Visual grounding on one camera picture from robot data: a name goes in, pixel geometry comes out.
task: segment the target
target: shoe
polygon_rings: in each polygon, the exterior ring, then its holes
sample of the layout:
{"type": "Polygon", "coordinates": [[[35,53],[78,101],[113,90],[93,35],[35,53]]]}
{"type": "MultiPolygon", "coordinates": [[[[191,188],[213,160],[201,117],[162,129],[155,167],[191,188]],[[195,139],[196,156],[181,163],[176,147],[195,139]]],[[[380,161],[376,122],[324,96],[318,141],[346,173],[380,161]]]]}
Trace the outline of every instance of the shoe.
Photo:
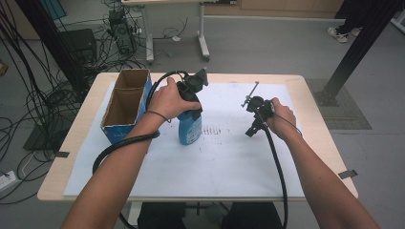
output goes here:
{"type": "Polygon", "coordinates": [[[328,28],[328,34],[330,36],[334,37],[339,43],[348,42],[349,33],[341,34],[336,30],[336,28],[330,27],[330,28],[328,28]]]}
{"type": "Polygon", "coordinates": [[[358,36],[358,34],[361,32],[361,30],[363,29],[363,27],[360,28],[354,28],[351,30],[351,33],[353,36],[358,36]]]}

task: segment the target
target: white paper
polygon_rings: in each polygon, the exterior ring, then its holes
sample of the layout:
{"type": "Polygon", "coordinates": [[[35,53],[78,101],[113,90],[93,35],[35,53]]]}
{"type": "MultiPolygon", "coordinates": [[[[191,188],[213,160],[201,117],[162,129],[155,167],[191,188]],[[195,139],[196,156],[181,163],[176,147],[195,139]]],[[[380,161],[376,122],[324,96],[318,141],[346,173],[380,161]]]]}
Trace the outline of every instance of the white paper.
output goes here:
{"type": "MultiPolygon", "coordinates": [[[[92,175],[96,157],[110,145],[99,125],[113,84],[81,146],[65,196],[78,196],[92,175]]],[[[254,113],[242,108],[254,84],[223,83],[204,87],[202,135],[191,145],[179,142],[179,121],[160,127],[141,166],[130,197],[146,198],[279,198],[282,188],[266,134],[245,135],[254,113]]],[[[253,95],[279,97],[294,110],[285,85],[259,84],[253,95]]],[[[288,147],[272,135],[291,198],[304,196],[288,147]]]]}

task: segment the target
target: spray bottle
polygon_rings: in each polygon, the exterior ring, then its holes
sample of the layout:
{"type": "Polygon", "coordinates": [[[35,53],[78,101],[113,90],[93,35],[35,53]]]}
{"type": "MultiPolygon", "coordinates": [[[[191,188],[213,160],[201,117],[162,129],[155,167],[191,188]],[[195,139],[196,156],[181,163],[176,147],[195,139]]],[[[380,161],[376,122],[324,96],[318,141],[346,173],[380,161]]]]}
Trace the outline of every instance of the spray bottle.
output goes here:
{"type": "MultiPolygon", "coordinates": [[[[196,93],[208,86],[206,68],[201,69],[195,75],[187,75],[183,81],[177,82],[179,94],[185,101],[200,102],[196,93]]],[[[179,140],[183,145],[189,145],[196,141],[203,131],[202,113],[203,109],[185,111],[178,116],[179,140]]]]}

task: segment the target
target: open cardboard box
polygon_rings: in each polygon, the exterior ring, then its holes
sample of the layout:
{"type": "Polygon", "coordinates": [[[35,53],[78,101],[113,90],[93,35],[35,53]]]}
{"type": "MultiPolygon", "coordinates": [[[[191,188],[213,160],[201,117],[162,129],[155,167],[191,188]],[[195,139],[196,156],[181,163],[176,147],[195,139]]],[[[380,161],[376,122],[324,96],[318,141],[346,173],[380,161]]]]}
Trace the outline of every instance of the open cardboard box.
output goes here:
{"type": "Polygon", "coordinates": [[[111,143],[125,138],[143,116],[151,88],[149,70],[122,70],[119,73],[101,120],[101,130],[111,143]]]}

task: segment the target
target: forearm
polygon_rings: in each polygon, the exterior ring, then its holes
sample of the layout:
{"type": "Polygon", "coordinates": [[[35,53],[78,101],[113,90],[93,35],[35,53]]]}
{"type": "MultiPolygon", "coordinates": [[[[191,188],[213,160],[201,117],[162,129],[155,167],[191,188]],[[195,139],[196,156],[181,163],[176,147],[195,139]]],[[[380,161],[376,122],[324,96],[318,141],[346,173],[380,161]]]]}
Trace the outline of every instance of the forearm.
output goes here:
{"type": "Polygon", "coordinates": [[[367,210],[300,135],[286,143],[321,228],[378,228],[367,210]]]}
{"type": "MultiPolygon", "coordinates": [[[[145,114],[127,137],[148,135],[158,130],[159,116],[145,114]]],[[[112,152],[77,197],[67,216],[66,228],[113,228],[128,198],[151,140],[112,152]]]]}

